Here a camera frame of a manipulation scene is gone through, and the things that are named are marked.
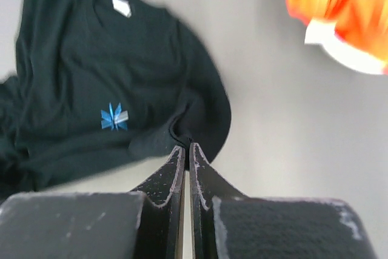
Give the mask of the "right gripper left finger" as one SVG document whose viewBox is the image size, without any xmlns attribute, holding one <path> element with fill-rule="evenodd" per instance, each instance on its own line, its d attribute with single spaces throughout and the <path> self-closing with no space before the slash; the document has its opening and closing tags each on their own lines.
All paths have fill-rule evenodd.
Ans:
<svg viewBox="0 0 388 259">
<path fill-rule="evenodd" d="M 123 193 L 29 192 L 1 204 L 2 258 L 181 258 L 186 152 Z"/>
</svg>

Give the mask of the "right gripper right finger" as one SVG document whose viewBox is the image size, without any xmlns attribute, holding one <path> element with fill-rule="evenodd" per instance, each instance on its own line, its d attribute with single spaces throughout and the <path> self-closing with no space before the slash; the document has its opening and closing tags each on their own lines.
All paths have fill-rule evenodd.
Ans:
<svg viewBox="0 0 388 259">
<path fill-rule="evenodd" d="M 190 146 L 195 258 L 375 258 L 357 213 L 328 198 L 251 198 Z"/>
</svg>

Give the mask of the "black t shirt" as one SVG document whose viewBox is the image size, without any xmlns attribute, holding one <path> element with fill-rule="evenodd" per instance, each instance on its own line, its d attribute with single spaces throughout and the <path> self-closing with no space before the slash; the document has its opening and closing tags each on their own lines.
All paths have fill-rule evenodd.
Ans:
<svg viewBox="0 0 388 259">
<path fill-rule="evenodd" d="M 198 37 L 142 0 L 24 0 L 16 75 L 1 83 L 1 198 L 199 143 L 231 109 Z"/>
</svg>

